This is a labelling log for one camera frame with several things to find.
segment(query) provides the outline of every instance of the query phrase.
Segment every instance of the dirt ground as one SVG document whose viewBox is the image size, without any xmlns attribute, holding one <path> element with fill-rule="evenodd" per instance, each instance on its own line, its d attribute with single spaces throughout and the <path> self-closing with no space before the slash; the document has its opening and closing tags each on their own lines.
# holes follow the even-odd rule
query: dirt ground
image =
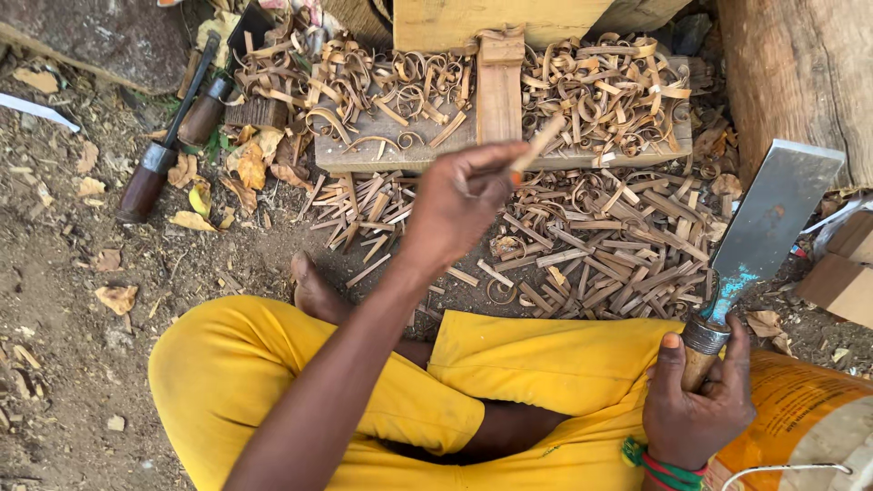
<svg viewBox="0 0 873 491">
<path fill-rule="evenodd" d="M 363 269 L 367 248 L 355 247 L 346 256 L 330 252 L 324 247 L 329 232 L 308 230 L 314 212 L 294 223 L 304 191 L 272 178 L 259 193 L 263 200 L 258 215 L 238 219 L 225 234 L 169 225 L 169 216 L 188 209 L 187 190 L 169 185 L 148 225 L 116 224 L 113 210 L 129 177 L 127 169 L 137 163 L 147 141 L 141 135 L 167 119 L 167 100 L 137 97 L 66 67 L 62 73 L 70 86 L 45 96 L 9 76 L 14 58 L 0 65 L 0 92 L 55 107 L 83 130 L 74 135 L 58 124 L 0 108 L 0 342 L 10 359 L 0 363 L 0 410 L 12 420 L 8 429 L 0 424 L 0 488 L 190 488 L 147 381 L 148 355 L 172 319 L 227 294 L 218 284 L 220 274 L 238 281 L 246 294 L 289 301 L 293 286 L 288 266 L 298 250 L 311 253 L 321 272 L 351 301 L 367 294 L 381 268 L 346 290 L 344 282 Z M 106 194 L 91 197 L 100 205 L 76 197 L 82 175 L 75 168 L 84 141 L 100 149 L 97 166 L 87 174 L 107 185 Z M 317 175 L 311 154 L 306 163 Z M 237 199 L 218 184 L 218 169 L 200 158 L 200 174 L 213 184 L 213 210 L 220 211 L 225 204 L 237 206 Z M 40 204 L 38 183 L 45 183 L 54 198 L 48 207 Z M 271 218 L 269 230 L 264 228 L 264 212 Z M 496 225 L 485 239 L 495 233 Z M 93 258 L 102 249 L 119 248 L 123 270 L 96 272 Z M 482 257 L 491 260 L 486 242 L 457 267 L 475 273 Z M 806 259 L 788 256 L 779 276 L 754 288 L 738 311 L 776 310 L 800 359 L 835 367 L 834 349 L 847 348 L 851 353 L 836 368 L 868 373 L 873 330 L 838 322 L 790 289 L 780 291 L 802 279 L 810 267 Z M 542 275 L 528 266 L 513 278 Z M 94 296 L 105 285 L 139 287 L 130 330 Z M 429 293 L 425 303 L 440 312 L 453 308 L 529 315 L 530 309 L 517 302 L 495 305 L 484 285 L 473 288 L 452 277 L 437 285 L 447 294 Z M 407 336 L 432 340 L 437 329 L 437 322 L 418 314 Z M 756 343 L 769 348 L 769 342 Z M 19 362 L 14 345 L 26 347 L 41 368 Z M 42 390 L 41 396 L 19 396 L 16 377 L 21 374 L 32 389 Z M 115 415 L 125 420 L 122 432 L 107 428 Z"/>
</svg>

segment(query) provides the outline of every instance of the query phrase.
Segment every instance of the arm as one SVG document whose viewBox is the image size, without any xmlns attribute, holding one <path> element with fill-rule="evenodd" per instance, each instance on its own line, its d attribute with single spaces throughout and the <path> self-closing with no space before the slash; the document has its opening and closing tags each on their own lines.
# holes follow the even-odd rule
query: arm
<svg viewBox="0 0 873 491">
<path fill-rule="evenodd" d="M 682 337 L 667 333 L 656 364 L 649 368 L 650 388 L 643 407 L 649 456 L 697 471 L 712 455 L 737 438 L 755 418 L 749 389 L 749 335 L 736 315 L 727 316 L 731 339 L 724 362 L 717 360 L 699 394 L 683 392 Z M 643 491 L 662 490 L 648 475 Z"/>
<path fill-rule="evenodd" d="M 505 167 L 524 143 L 438 157 L 425 173 L 400 252 L 249 440 L 225 490 L 318 490 L 330 481 L 382 367 L 428 285 L 479 241 L 512 192 Z"/>
</svg>

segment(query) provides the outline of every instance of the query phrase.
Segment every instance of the wire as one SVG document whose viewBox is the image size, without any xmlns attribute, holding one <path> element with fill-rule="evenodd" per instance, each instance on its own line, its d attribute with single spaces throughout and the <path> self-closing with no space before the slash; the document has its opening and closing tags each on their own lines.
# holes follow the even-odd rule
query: wire
<svg viewBox="0 0 873 491">
<path fill-rule="evenodd" d="M 727 491 L 727 489 L 733 484 L 734 481 L 746 474 L 758 473 L 763 471 L 801 471 L 806 469 L 836 469 L 846 474 L 852 474 L 852 469 L 846 466 L 842 466 L 840 464 L 795 464 L 787 466 L 749 467 L 732 475 L 727 481 L 725 481 L 724 486 L 721 487 L 721 491 Z"/>
</svg>

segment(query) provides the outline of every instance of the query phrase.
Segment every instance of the chisel blade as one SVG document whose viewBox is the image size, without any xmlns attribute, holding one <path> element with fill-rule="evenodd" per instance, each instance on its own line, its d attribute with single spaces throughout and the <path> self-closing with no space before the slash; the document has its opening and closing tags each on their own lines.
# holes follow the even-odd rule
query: chisel blade
<svg viewBox="0 0 873 491">
<path fill-rule="evenodd" d="M 701 312 L 705 319 L 724 325 L 743 291 L 779 271 L 845 160 L 837 150 L 773 140 L 712 259 L 718 296 Z"/>
</svg>

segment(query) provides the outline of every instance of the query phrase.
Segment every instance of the fingernail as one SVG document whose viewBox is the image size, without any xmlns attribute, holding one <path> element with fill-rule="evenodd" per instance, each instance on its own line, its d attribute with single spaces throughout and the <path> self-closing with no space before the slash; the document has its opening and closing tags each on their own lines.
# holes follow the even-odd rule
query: fingernail
<svg viewBox="0 0 873 491">
<path fill-rule="evenodd" d="M 678 348 L 679 335 L 676 333 L 667 333 L 661 340 L 661 346 L 664 346 L 665 348 Z"/>
</svg>

